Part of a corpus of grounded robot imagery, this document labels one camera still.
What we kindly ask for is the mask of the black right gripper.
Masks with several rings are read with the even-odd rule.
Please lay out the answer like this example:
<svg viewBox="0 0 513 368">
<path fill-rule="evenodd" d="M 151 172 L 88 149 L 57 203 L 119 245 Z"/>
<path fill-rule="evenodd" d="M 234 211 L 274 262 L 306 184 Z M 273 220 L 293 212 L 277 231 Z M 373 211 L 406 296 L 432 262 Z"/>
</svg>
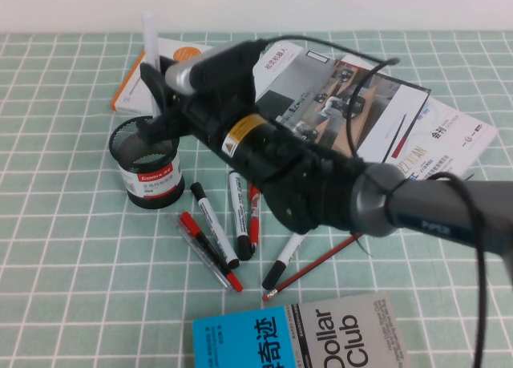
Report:
<svg viewBox="0 0 513 368">
<path fill-rule="evenodd" d="M 211 147 L 240 118 L 240 56 L 197 58 L 197 62 L 180 63 L 162 56 L 161 73 L 149 63 L 139 65 L 140 77 L 151 93 L 152 115 L 157 118 L 139 123 L 144 143 L 193 135 Z"/>
</svg>

